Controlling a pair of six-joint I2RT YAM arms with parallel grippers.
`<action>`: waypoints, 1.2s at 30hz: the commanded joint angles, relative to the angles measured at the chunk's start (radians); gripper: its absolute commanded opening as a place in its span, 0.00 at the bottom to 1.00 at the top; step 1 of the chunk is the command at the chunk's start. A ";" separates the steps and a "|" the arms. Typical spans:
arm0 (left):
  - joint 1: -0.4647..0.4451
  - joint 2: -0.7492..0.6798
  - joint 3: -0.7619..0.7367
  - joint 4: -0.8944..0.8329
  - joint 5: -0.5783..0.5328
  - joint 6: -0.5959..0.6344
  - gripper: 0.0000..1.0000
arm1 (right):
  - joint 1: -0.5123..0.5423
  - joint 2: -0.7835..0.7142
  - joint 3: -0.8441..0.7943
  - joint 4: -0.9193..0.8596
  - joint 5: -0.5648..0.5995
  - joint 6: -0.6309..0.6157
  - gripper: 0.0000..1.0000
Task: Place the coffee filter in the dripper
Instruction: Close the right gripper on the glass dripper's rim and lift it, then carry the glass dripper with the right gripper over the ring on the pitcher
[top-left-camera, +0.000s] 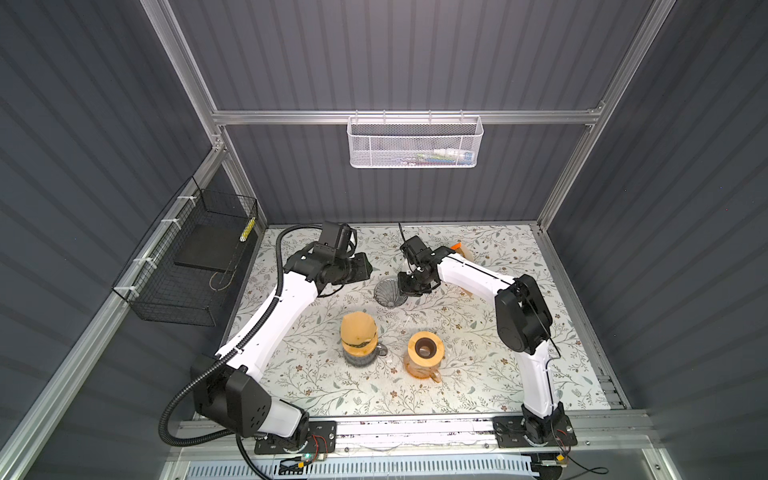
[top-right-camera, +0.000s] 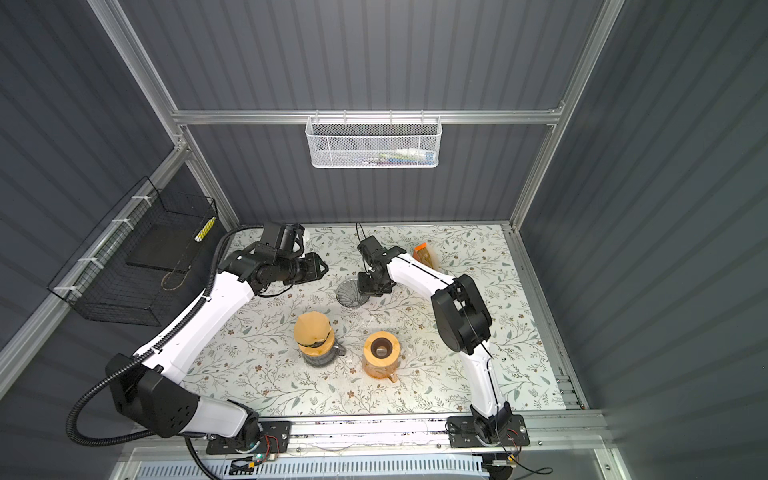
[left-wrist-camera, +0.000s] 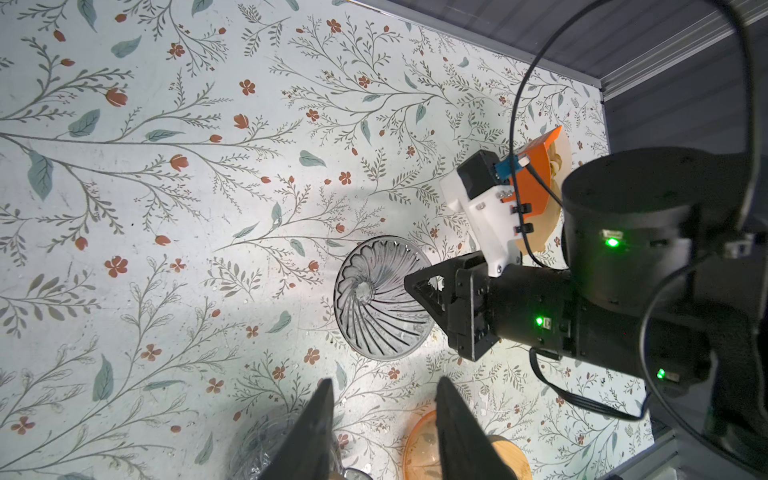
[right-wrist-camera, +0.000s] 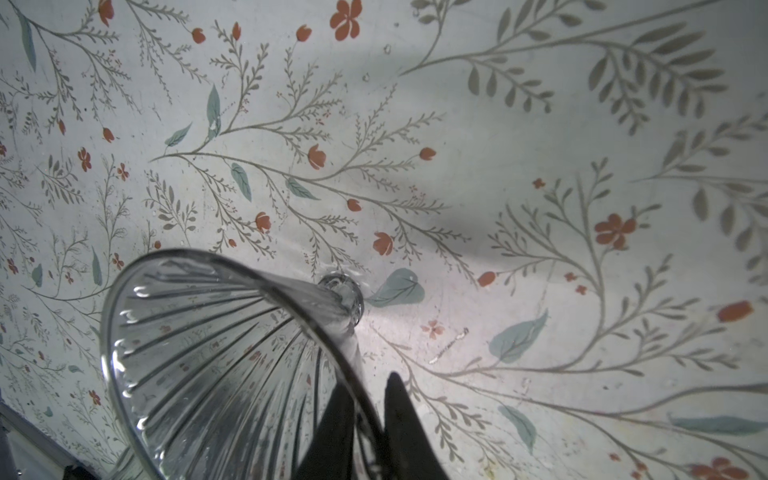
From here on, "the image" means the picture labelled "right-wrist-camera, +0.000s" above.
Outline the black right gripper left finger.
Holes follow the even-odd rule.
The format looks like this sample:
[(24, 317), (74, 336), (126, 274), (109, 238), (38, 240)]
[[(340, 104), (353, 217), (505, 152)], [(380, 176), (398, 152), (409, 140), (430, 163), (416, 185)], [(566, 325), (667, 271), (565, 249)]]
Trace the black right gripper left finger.
[(343, 385), (330, 397), (310, 447), (299, 464), (297, 480), (349, 480), (353, 476), (355, 404)]

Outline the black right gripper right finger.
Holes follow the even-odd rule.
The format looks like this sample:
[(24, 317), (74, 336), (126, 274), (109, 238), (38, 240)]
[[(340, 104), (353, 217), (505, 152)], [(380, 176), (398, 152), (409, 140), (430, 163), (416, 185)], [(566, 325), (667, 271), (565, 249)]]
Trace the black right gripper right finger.
[(384, 420), (394, 479), (448, 480), (397, 372), (387, 380)]

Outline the grey glass dripper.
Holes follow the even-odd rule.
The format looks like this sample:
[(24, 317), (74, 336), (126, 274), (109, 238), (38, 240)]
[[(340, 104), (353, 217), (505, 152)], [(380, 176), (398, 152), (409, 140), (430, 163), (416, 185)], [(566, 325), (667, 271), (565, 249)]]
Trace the grey glass dripper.
[(388, 479), (362, 380), (363, 294), (188, 249), (127, 266), (103, 305), (101, 363), (129, 445), (152, 479), (294, 479), (337, 385), (355, 404), (351, 479)]

